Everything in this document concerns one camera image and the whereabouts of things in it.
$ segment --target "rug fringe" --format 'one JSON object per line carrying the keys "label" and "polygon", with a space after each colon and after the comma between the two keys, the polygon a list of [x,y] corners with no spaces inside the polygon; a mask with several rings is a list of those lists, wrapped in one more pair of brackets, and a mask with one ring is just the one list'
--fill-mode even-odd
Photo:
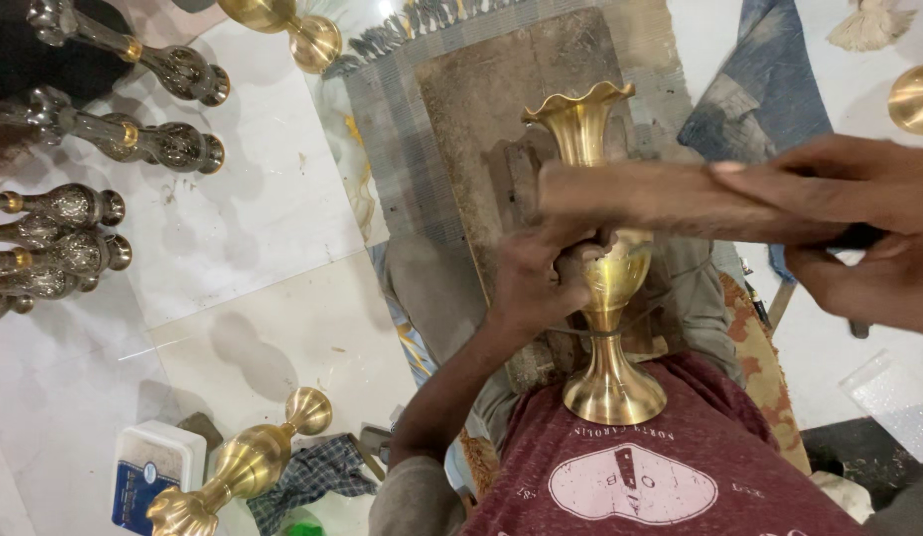
{"label": "rug fringe", "polygon": [[408,41],[455,26],[479,14],[527,0],[409,0],[402,14],[393,13],[379,26],[349,39],[354,55],[340,55],[322,74],[323,80],[355,72],[359,67],[393,52]]}

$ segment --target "gray trousers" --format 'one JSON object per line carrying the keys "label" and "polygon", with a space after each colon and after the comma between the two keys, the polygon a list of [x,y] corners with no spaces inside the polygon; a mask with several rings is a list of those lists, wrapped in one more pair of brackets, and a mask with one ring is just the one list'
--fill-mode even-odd
{"label": "gray trousers", "polygon": [[[709,256],[710,242],[672,238],[667,267],[675,277],[674,297],[690,348],[710,360],[739,384],[744,384],[736,348],[726,334],[728,321],[716,269],[691,274]],[[443,365],[475,334],[487,308],[474,267],[454,258],[427,238],[395,238],[385,253],[383,291],[396,299],[419,331],[431,357]],[[504,441],[517,396],[505,369],[495,372],[481,389],[466,423],[472,437],[486,436],[495,449]]]}

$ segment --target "white container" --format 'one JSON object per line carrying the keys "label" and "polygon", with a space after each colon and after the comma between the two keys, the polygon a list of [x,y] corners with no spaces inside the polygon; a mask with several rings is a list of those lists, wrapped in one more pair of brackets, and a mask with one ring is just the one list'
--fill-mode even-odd
{"label": "white container", "polygon": [[117,436],[111,520],[148,536],[152,524],[146,508],[160,491],[178,485],[183,492],[203,485],[207,440],[193,432],[148,420]]}

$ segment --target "white tile floor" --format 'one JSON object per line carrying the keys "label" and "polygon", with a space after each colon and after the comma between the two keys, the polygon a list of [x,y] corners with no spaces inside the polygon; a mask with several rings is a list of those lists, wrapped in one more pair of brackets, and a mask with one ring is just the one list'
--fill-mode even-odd
{"label": "white tile floor", "polygon": [[[825,44],[849,12],[845,1],[799,4],[841,132],[923,144],[884,114],[889,81],[923,62],[923,0],[902,4],[920,9],[912,30],[897,47],[866,55]],[[734,45],[741,1],[669,6],[695,100]],[[386,423],[414,390],[285,39],[224,23],[194,47],[229,70],[230,102],[208,110],[175,101],[145,75],[99,112],[112,106],[217,134],[228,149],[220,174],[170,177],[144,163],[116,165],[71,139],[3,186],[30,193],[76,180],[118,189],[129,204],[120,232],[135,260],[92,294],[39,303],[0,323],[0,536],[127,534],[109,520],[110,465],[117,432],[140,420],[202,409],[229,435],[278,420],[290,387],[314,383],[337,408],[331,431],[356,430],[362,421]],[[777,284],[757,247],[741,245],[741,255],[770,298]],[[844,321],[803,292],[776,344],[803,427],[859,414],[836,383],[880,347],[923,356],[917,335],[876,327],[869,341],[851,339]],[[330,534],[364,534],[370,503],[329,496],[310,510]],[[224,510],[229,533],[254,534],[248,515],[240,504]]]}

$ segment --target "denim cloth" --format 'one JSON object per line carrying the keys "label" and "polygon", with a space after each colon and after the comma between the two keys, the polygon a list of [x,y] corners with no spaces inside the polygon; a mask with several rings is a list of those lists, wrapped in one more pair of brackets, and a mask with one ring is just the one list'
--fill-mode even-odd
{"label": "denim cloth", "polygon": [[259,534],[273,536],[286,512],[314,503],[330,491],[345,497],[378,493],[378,486],[362,476],[362,464],[348,436],[296,452],[273,489],[246,502]]}
{"label": "denim cloth", "polygon": [[[761,163],[831,132],[794,0],[745,0],[736,51],[678,140],[707,161]],[[770,265],[794,281],[782,254],[783,246],[770,246]]]}

